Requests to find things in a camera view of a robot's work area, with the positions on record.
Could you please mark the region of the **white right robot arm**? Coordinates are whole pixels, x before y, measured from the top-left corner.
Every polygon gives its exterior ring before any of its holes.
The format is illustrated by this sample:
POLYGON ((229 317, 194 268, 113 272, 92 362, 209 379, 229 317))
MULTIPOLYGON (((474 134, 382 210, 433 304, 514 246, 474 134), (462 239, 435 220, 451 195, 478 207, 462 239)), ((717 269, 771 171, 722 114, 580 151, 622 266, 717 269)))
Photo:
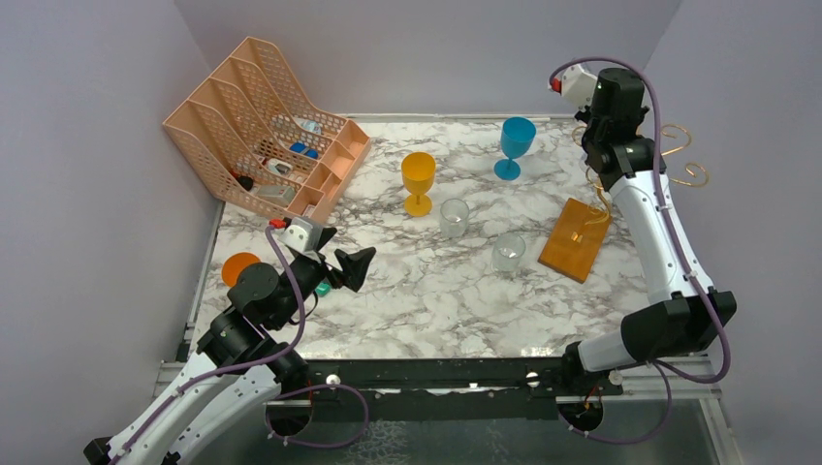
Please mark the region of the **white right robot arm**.
POLYGON ((577 63, 554 75, 551 87, 578 108, 585 163, 627 223, 648 288, 648 306, 623 317, 617 330, 567 348, 561 385, 582 394, 597 383, 598 372, 725 342, 737 301, 702 268, 675 210, 656 139, 638 133, 649 85, 629 69, 593 74, 577 63))

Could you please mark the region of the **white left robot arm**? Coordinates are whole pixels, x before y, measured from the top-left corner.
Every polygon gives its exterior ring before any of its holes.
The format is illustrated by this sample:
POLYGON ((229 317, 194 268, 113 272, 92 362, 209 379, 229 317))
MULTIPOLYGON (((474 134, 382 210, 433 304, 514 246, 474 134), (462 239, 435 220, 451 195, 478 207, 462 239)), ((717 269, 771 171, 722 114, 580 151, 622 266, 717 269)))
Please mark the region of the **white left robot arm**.
POLYGON ((305 217, 272 220, 265 235, 283 269, 255 262, 228 291, 230 305, 197 341, 196 351, 150 406, 121 432, 91 440, 90 464, 189 464, 242 416, 281 396, 308 393, 307 362, 296 347, 306 299, 323 282, 358 291, 376 250, 322 248, 336 230, 305 217))

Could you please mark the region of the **orange plastic wine glass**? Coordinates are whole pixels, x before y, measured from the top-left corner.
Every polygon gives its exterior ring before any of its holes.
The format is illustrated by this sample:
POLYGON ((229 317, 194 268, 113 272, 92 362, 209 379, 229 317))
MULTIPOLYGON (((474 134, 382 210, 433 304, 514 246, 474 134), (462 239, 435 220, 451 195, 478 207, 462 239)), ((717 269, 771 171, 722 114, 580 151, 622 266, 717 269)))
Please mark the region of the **orange plastic wine glass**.
POLYGON ((261 260, 250 252, 239 252, 229 257, 221 268, 221 279, 229 288, 237 284, 239 275, 248 266, 257 264, 261 260))

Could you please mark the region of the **yellow plastic wine glass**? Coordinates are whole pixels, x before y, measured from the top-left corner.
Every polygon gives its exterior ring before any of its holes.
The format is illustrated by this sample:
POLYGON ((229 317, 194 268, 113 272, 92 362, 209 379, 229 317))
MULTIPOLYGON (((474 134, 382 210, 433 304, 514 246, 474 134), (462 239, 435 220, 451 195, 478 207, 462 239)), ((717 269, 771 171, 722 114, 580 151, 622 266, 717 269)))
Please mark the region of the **yellow plastic wine glass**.
POLYGON ((405 211, 413 217, 428 215, 432 210, 432 200, 427 195, 436 172, 434 158, 425 152, 413 152, 401 163, 402 182, 409 196, 404 201, 405 211))

